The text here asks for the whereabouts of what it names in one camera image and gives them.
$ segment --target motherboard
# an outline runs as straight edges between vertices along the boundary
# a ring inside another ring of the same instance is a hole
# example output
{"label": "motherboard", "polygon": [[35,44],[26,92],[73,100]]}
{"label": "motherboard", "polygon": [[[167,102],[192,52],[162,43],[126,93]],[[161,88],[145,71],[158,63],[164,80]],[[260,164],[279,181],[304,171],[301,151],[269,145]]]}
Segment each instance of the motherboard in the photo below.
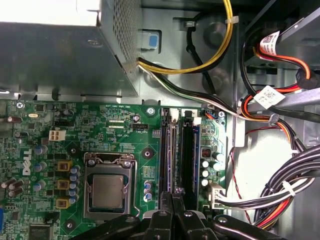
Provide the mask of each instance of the motherboard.
{"label": "motherboard", "polygon": [[214,209],[226,142],[219,110],[0,100],[0,240],[67,240],[123,214],[142,219],[166,191]]}

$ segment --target barcode label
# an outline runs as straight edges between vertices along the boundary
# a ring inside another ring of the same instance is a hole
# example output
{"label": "barcode label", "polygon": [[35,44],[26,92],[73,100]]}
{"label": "barcode label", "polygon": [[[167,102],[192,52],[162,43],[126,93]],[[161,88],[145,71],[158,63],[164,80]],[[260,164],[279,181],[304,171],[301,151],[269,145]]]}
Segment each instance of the barcode label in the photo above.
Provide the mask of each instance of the barcode label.
{"label": "barcode label", "polygon": [[276,53],[276,43],[279,37],[280,31],[274,32],[269,36],[266,36],[260,42],[260,47],[262,50],[269,55],[277,55]]}
{"label": "barcode label", "polygon": [[259,103],[265,109],[268,109],[271,106],[278,104],[284,98],[284,95],[282,95],[280,92],[273,89],[269,85],[254,96],[254,100],[256,100],[256,102]]}

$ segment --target white connector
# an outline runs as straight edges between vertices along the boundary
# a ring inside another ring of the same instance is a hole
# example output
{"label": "white connector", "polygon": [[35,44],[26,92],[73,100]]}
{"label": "white connector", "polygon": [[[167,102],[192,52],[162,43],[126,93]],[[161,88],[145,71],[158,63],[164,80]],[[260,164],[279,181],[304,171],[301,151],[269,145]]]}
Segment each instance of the white connector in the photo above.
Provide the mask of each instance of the white connector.
{"label": "white connector", "polygon": [[66,130],[50,130],[49,141],[64,141],[66,140]]}
{"label": "white connector", "polygon": [[224,205],[217,202],[218,193],[226,194],[226,190],[216,182],[209,183],[210,191],[208,193],[208,201],[211,203],[212,209],[225,209]]}

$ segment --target vent grille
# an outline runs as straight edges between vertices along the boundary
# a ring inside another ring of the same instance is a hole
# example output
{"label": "vent grille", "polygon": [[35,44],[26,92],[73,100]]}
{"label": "vent grille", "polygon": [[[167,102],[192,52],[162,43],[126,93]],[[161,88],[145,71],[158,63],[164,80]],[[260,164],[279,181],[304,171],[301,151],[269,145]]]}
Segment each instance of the vent grille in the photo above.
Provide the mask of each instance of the vent grille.
{"label": "vent grille", "polygon": [[130,70],[136,67],[138,57],[137,39],[141,14],[140,0],[114,0],[113,33]]}

